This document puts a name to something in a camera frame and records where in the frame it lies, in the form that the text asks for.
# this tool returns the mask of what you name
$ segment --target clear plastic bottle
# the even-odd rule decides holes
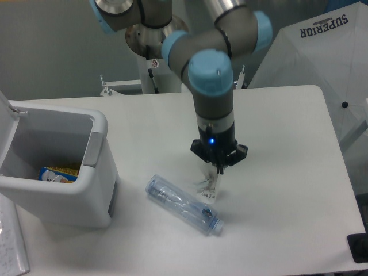
[[[221,232],[224,222],[217,218],[217,212],[213,208],[199,202],[159,175],[152,177],[145,191],[165,209],[180,215],[205,233],[218,235]]]

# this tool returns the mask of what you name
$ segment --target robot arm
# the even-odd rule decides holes
[[[263,13],[252,13],[242,0],[205,2],[215,28],[197,36],[174,32],[164,41],[162,56],[193,95],[200,139],[191,150],[223,174],[248,150],[235,139],[230,58],[267,46],[272,27]]]
[[[220,174],[227,166],[243,160],[247,147],[235,139],[230,59],[271,42],[268,17],[259,11],[253,13],[245,0],[204,0],[214,29],[190,36],[183,30],[186,28],[174,26],[171,0],[90,1],[96,15],[101,16],[100,24],[111,30],[140,24],[140,34],[147,39],[138,41],[143,49],[155,50],[151,51],[154,56],[147,54],[146,58],[164,58],[192,92],[200,139],[193,141],[191,150],[216,166]]]

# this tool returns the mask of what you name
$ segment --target light blue joint cap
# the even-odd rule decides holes
[[[229,56],[215,49],[199,51],[190,59],[188,77],[198,92],[211,97],[229,92],[234,82]]]
[[[163,41],[162,47],[161,47],[161,55],[162,58],[166,61],[168,66],[170,67],[168,63],[168,59],[170,56],[170,51],[175,42],[177,42],[178,39],[180,39],[182,36],[188,36],[189,34],[185,32],[184,30],[176,30],[175,32],[172,32],[168,37],[165,38]]]
[[[257,45],[255,46],[254,52],[267,47],[272,41],[272,25],[268,16],[262,11],[255,11],[255,17],[258,22],[258,38]]]
[[[102,30],[107,33],[107,34],[112,34],[112,33],[116,33],[110,26],[109,24],[106,23],[106,21],[104,20],[104,18],[102,17],[101,13],[99,13],[98,8],[96,7],[96,4],[94,2],[94,0],[90,0],[90,5],[93,9],[94,15],[97,17],[97,20],[102,28]]]

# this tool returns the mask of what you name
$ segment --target white umbrella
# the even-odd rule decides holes
[[[319,86],[340,141],[366,117],[362,103],[368,98],[367,18],[368,6],[356,3],[281,29],[249,88]],[[364,153],[367,163],[360,159],[363,169],[358,171],[366,175],[359,181],[367,187],[368,136],[359,140],[363,142],[349,148],[345,161]]]

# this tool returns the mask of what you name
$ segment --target trash bin lid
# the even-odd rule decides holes
[[[19,122],[19,114],[0,91],[0,167],[10,148]]]

